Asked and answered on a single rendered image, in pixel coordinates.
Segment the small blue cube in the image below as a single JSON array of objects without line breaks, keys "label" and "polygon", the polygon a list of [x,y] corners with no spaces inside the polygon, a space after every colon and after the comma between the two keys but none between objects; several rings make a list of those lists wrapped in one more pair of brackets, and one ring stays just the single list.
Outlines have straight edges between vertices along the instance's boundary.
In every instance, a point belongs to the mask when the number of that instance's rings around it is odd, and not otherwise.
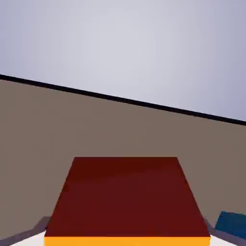
[{"label": "small blue cube", "polygon": [[215,229],[246,240],[246,215],[222,211]]}]

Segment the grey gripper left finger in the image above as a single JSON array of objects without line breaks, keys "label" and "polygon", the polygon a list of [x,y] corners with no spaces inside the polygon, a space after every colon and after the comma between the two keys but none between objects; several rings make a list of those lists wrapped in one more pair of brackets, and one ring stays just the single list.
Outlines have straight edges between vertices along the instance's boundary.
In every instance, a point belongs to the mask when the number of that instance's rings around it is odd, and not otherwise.
[{"label": "grey gripper left finger", "polygon": [[42,217],[32,229],[1,239],[0,246],[11,246],[15,243],[21,242],[25,239],[44,232],[47,228],[49,220],[49,216]]}]

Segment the small orange cube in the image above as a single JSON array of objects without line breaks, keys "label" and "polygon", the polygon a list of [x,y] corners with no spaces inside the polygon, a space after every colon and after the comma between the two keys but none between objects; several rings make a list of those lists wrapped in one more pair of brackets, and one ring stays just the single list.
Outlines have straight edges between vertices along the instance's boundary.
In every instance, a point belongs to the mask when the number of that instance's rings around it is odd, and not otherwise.
[{"label": "small orange cube", "polygon": [[209,246],[176,157],[76,157],[44,246]]}]

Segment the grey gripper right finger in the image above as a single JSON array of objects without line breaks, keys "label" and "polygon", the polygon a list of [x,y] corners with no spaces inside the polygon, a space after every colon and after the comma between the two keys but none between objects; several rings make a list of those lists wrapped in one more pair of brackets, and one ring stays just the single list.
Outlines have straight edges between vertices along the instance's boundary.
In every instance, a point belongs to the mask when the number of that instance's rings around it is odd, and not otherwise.
[{"label": "grey gripper right finger", "polygon": [[246,246],[245,239],[215,230],[206,217],[204,217],[204,221],[211,236],[209,246]]}]

